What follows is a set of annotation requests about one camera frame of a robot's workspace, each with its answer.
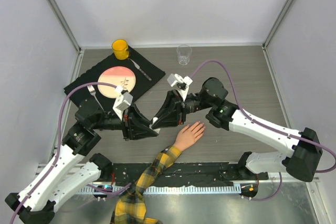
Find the clear nail polish bottle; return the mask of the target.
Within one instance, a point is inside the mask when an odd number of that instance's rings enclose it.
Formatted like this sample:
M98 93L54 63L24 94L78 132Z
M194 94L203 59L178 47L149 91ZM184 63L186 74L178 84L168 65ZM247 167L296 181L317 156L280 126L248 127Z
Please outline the clear nail polish bottle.
M156 123L157 120L158 120L158 118L156 116L152 118L151 123L150 123L150 128L151 129L154 129L153 125Z

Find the yellow plaid sleeve forearm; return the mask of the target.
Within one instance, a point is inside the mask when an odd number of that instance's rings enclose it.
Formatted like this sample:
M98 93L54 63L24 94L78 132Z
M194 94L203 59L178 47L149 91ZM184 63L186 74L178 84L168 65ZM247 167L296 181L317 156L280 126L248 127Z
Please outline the yellow plaid sleeve forearm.
M110 222L161 223L158 219L146 216L143 194L167 168L174 164L180 154L181 151L173 145L161 151L139 179L119 196Z

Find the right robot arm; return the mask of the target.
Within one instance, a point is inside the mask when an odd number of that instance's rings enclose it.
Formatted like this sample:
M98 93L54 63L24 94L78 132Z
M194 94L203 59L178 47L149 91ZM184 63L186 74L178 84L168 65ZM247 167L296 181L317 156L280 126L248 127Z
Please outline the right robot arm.
M163 105L152 119L152 129L182 125L188 114L208 109L206 119L212 126L247 135L276 149L271 153L245 152L237 166L239 177L250 179L259 173L286 172L303 182L313 180L322 156L314 130L289 129L247 113L226 100L228 91L214 77L208 78L196 94L188 93L189 77L171 74L168 83L176 88L167 92Z

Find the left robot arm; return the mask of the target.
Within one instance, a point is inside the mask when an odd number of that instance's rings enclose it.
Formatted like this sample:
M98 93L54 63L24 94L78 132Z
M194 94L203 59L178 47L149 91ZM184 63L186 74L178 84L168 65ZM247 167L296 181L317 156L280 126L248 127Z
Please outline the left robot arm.
M10 193L5 199L23 223L50 223L60 207L80 189L111 177L113 164L100 153L93 154L82 168L67 176L101 140L97 130L120 130L126 140L159 134L134 104L118 113L105 112L95 99L90 98L78 106L75 118L76 123L41 173L24 190Z

